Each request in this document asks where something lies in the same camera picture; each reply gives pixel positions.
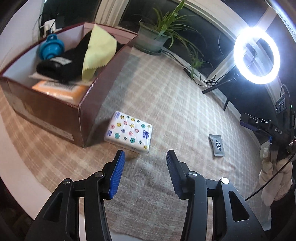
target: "white tissue package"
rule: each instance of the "white tissue package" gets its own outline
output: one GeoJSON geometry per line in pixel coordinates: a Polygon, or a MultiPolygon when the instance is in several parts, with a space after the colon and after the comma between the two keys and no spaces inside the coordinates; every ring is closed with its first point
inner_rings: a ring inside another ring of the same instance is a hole
{"type": "Polygon", "coordinates": [[[104,140],[142,153],[149,151],[151,134],[151,124],[116,111],[111,118],[104,140]]]}

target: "brown box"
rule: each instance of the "brown box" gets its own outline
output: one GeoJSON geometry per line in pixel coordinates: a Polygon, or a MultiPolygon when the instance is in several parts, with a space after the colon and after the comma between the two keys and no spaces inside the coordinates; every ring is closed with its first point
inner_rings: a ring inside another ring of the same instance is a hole
{"type": "MultiPolygon", "coordinates": [[[[76,47],[94,23],[81,23],[57,33],[65,50],[76,47]]],[[[94,77],[92,85],[78,105],[36,91],[38,82],[28,76],[36,71],[40,40],[12,60],[0,73],[0,84],[14,111],[28,121],[78,146],[85,147],[94,120],[115,79],[126,63],[135,42],[135,34],[99,25],[125,44],[94,77]]]]}

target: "potted plant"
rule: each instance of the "potted plant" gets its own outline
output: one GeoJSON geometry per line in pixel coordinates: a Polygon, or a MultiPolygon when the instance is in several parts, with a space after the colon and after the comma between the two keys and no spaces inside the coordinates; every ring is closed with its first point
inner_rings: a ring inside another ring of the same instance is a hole
{"type": "Polygon", "coordinates": [[[213,65],[210,62],[203,61],[203,59],[200,60],[200,58],[198,56],[198,52],[193,47],[191,47],[190,56],[191,56],[191,65],[190,65],[191,79],[193,79],[193,77],[194,77],[194,69],[199,70],[204,63],[208,63],[209,65],[211,65],[211,67],[213,67],[213,65]]]}
{"type": "Polygon", "coordinates": [[[157,16],[157,22],[156,24],[140,22],[140,30],[138,32],[135,47],[145,53],[156,55],[160,52],[160,48],[168,39],[170,39],[169,48],[173,45],[174,39],[180,40],[187,49],[188,44],[194,46],[193,43],[183,38],[177,32],[184,30],[198,32],[194,28],[185,24],[185,22],[188,22],[185,19],[186,15],[178,15],[178,12],[184,6],[184,3],[185,1],[182,0],[171,13],[167,12],[165,15],[162,15],[161,11],[157,10],[156,8],[153,8],[157,16]]]}

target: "yellow cloth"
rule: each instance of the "yellow cloth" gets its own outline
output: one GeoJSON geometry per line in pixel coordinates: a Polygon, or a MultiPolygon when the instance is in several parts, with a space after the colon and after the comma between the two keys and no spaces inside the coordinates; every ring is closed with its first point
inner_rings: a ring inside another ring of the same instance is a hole
{"type": "Polygon", "coordinates": [[[116,40],[107,31],[94,25],[85,53],[82,80],[89,81],[97,68],[105,66],[115,55],[116,40]]]}

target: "gray packet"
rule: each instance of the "gray packet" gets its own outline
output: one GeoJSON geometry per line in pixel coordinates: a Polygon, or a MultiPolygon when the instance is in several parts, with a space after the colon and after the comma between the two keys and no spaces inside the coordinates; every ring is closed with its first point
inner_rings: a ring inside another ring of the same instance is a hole
{"type": "Polygon", "coordinates": [[[209,134],[209,138],[212,143],[214,156],[225,156],[221,136],[209,134]]]}

